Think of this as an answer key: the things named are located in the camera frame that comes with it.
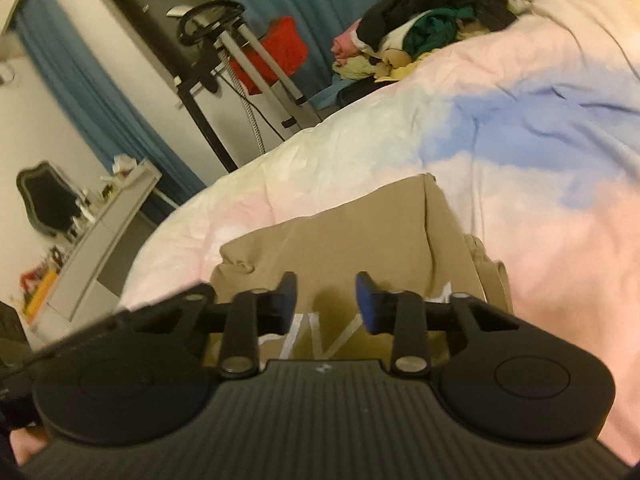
white wall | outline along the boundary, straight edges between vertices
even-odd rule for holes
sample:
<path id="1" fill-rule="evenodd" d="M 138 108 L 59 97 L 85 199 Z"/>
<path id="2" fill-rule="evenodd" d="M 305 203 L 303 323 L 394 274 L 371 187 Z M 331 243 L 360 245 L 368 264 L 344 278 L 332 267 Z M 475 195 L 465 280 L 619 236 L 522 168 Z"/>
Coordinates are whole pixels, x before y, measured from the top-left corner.
<path id="1" fill-rule="evenodd" d="M 100 189 L 106 172 L 44 86 L 27 57 L 10 61 L 16 78 L 0 86 L 0 300 L 15 306 L 18 278 L 51 240 L 29 224 L 15 185 L 20 170 L 49 160 L 79 187 Z"/>
<path id="2" fill-rule="evenodd" d="M 226 174 L 188 112 L 177 109 L 178 98 L 172 88 L 131 38 L 130 31 L 123 28 L 122 17 L 117 16 L 113 6 L 108 7 L 104 0 L 57 1 L 101 65 L 174 152 L 206 184 L 212 184 Z M 258 106 L 271 120 L 272 110 L 260 99 L 258 101 Z M 198 102 L 239 165 L 258 156 L 242 103 L 230 89 L 222 85 L 215 96 L 203 91 Z M 261 132 L 267 150 L 280 142 L 267 127 L 262 127 Z"/>

yellow clothing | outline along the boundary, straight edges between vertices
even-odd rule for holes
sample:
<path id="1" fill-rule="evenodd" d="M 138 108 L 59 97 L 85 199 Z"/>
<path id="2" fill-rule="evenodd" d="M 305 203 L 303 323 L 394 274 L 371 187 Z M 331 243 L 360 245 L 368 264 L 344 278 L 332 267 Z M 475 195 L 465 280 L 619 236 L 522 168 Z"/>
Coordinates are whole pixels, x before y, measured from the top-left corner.
<path id="1" fill-rule="evenodd" d="M 353 79 L 354 81 L 372 76 L 376 71 L 365 56 L 350 57 L 344 65 L 335 61 L 333 69 L 334 72 L 342 76 L 342 79 Z"/>
<path id="2" fill-rule="evenodd" d="M 400 81 L 400 80 L 404 79 L 411 72 L 413 72 L 416 68 L 418 68 L 418 65 L 420 65 L 420 63 L 423 60 L 427 59 L 431 54 L 433 54 L 434 52 L 436 52 L 438 50 L 440 50 L 440 49 L 439 48 L 434 48 L 430 52 L 425 52 L 424 54 L 420 54 L 420 56 L 418 56 L 418 59 L 416 59 L 413 63 L 409 63 L 407 66 L 390 69 L 388 75 L 385 75 L 385 76 L 377 78 L 376 79 L 376 83 L 380 83 L 380 82 L 383 82 L 383 81 Z"/>

ribbed texture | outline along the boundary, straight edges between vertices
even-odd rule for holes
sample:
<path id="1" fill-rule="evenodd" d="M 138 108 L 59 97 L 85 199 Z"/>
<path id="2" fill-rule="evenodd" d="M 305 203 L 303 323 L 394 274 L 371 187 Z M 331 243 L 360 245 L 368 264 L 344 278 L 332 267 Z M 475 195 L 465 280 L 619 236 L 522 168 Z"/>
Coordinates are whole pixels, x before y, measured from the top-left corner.
<path id="1" fill-rule="evenodd" d="M 376 362 L 274 363 L 226 383 L 164 440 L 97 450 L 57 442 L 24 468 L 33 480 L 608 480 L 626 466 L 594 441 L 512 449 L 453 422 L 425 384 Z"/>

dresser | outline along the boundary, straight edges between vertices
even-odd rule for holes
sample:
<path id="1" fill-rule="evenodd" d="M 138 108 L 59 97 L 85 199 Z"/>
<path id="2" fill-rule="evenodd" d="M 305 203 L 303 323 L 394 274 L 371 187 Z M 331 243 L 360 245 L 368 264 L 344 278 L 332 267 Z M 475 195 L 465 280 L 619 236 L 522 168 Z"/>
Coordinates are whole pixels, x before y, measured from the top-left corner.
<path id="1" fill-rule="evenodd" d="M 160 177 L 148 160 L 139 164 L 73 248 L 30 326 L 43 344 L 115 311 L 133 260 L 156 227 L 139 211 Z"/>

pink clothing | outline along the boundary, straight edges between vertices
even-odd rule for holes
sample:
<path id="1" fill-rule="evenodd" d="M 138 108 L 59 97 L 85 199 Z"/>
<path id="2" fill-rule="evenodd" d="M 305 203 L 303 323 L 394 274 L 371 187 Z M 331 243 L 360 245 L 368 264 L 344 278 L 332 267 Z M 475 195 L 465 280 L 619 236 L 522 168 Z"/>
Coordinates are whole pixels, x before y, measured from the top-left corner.
<path id="1" fill-rule="evenodd" d="M 351 27 L 345 30 L 340 36 L 334 38 L 334 46 L 331 47 L 331 52 L 335 56 L 335 60 L 341 64 L 345 65 L 347 60 L 350 57 L 356 56 L 360 53 L 360 51 L 353 44 L 353 40 L 351 39 L 351 32 L 358 28 L 362 19 L 359 19 L 355 22 Z"/>

